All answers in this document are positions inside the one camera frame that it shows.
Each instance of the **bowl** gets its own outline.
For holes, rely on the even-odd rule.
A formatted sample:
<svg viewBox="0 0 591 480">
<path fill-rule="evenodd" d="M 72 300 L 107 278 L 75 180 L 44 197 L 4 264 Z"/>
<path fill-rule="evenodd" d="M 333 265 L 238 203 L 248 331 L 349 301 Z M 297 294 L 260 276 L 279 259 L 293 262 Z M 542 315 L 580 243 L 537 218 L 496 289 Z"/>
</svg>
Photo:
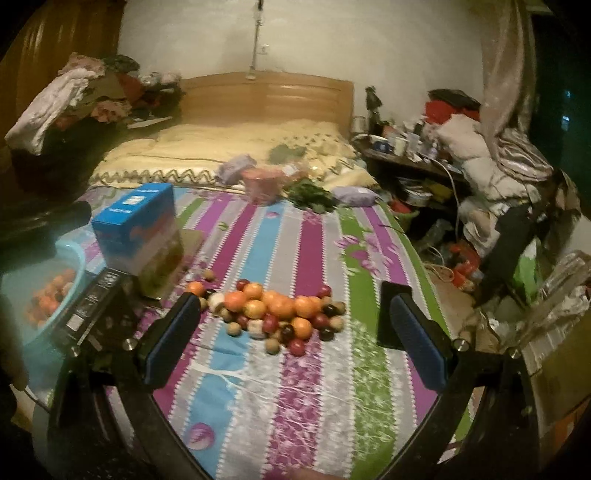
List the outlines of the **bowl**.
<svg viewBox="0 0 591 480">
<path fill-rule="evenodd" d="M 0 293 L 7 298 L 12 309 L 24 348 L 40 336 L 44 336 L 45 332 L 52 328 L 55 319 L 75 298 L 84 276 L 85 266 L 85 254 L 80 245 L 58 240 L 54 257 L 24 265 L 4 274 Z M 72 268 L 76 272 L 70 291 L 64 296 L 56 311 L 47 319 L 45 325 L 39 328 L 32 327 L 27 320 L 26 311 L 34 293 L 44 289 L 66 268 Z"/>
</svg>

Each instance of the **blue gripper pad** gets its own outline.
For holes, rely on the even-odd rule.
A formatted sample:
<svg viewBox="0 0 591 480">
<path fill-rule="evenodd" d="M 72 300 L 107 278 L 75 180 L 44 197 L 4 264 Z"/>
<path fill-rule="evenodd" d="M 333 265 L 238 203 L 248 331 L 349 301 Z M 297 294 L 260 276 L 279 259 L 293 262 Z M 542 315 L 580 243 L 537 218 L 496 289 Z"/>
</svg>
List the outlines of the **blue gripper pad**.
<svg viewBox="0 0 591 480">
<path fill-rule="evenodd" d="M 165 317 L 150 326 L 138 348 L 145 385 L 153 390 L 166 385 L 199 324 L 200 316 L 199 297 L 185 292 Z"/>
<path fill-rule="evenodd" d="M 425 317 L 407 293 L 392 299 L 390 319 L 425 387 L 441 392 L 451 376 L 455 359 L 445 332 Z"/>
</svg>

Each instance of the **person's hand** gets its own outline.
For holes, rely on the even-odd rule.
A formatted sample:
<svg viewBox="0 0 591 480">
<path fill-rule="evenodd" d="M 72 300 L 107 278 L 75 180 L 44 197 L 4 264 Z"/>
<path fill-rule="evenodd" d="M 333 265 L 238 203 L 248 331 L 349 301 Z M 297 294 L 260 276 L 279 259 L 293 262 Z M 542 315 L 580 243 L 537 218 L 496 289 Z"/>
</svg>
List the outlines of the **person's hand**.
<svg viewBox="0 0 591 480">
<path fill-rule="evenodd" d="M 344 480 L 338 476 L 318 473 L 307 468 L 294 468 L 290 475 L 291 480 Z"/>
</svg>

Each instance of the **green stripe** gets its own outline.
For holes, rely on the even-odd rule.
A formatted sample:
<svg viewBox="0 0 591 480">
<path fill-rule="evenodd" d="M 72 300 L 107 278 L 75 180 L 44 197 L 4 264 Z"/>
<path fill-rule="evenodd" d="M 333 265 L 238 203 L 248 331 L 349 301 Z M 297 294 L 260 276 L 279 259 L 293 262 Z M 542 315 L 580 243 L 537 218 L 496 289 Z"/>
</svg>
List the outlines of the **green stripe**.
<svg viewBox="0 0 591 480">
<path fill-rule="evenodd" d="M 339 208 L 337 213 L 342 233 L 363 240 L 363 229 L 352 211 Z M 378 476 L 392 458 L 395 437 L 386 354 L 375 344 L 378 304 L 374 281 L 358 260 L 350 256 L 362 249 L 359 245 L 350 245 L 343 256 L 349 271 L 355 398 L 355 451 L 351 480 Z"/>
<path fill-rule="evenodd" d="M 437 298 L 435 297 L 435 293 L 433 292 L 433 289 L 431 287 L 431 282 L 429 282 L 429 279 L 427 277 L 427 271 L 423 267 L 423 262 L 418 256 L 417 251 L 414 249 L 406 234 L 401 233 L 402 229 L 400 228 L 398 222 L 394 218 L 394 215 L 392 215 L 390 208 L 384 203 L 380 203 L 379 206 L 388 217 L 390 224 L 395 228 L 396 234 L 402 242 L 402 245 L 404 246 L 404 249 L 406 250 L 408 257 L 410 258 L 410 261 L 413 264 L 413 268 L 414 271 L 417 273 L 418 282 L 421 287 L 421 291 L 423 292 L 423 295 L 425 297 L 425 301 L 427 303 L 427 308 L 429 310 L 429 315 L 431 316 L 431 319 L 435 320 L 441 326 L 441 328 L 445 331 L 447 336 L 450 336 L 449 330 L 447 329 L 447 325 L 445 323 L 443 312 L 439 307 L 439 303 L 437 302 Z M 460 423 L 457 426 L 456 441 L 463 440 L 466 437 L 468 430 L 470 430 L 470 425 L 470 415 L 468 413 L 468 410 L 466 409 Z"/>
<path fill-rule="evenodd" d="M 183 210 L 183 213 L 177 217 L 177 225 L 179 228 L 184 228 L 191 215 L 201 206 L 204 201 L 204 198 L 196 198 L 187 206 L 187 208 Z"/>
</svg>

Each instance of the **purple bag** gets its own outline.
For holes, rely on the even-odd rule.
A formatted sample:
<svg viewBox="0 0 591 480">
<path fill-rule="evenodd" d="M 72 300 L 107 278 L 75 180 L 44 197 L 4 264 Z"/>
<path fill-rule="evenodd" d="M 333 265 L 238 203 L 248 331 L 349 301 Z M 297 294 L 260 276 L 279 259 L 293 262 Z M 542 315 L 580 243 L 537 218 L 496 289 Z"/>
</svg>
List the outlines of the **purple bag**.
<svg viewBox="0 0 591 480">
<path fill-rule="evenodd" d="M 242 178 L 242 172 L 256 165 L 250 155 L 238 155 L 219 166 L 216 176 L 224 185 L 235 185 Z"/>
<path fill-rule="evenodd" d="M 364 187 L 335 187 L 332 194 L 350 207 L 371 207 L 379 199 L 377 193 Z"/>
</svg>

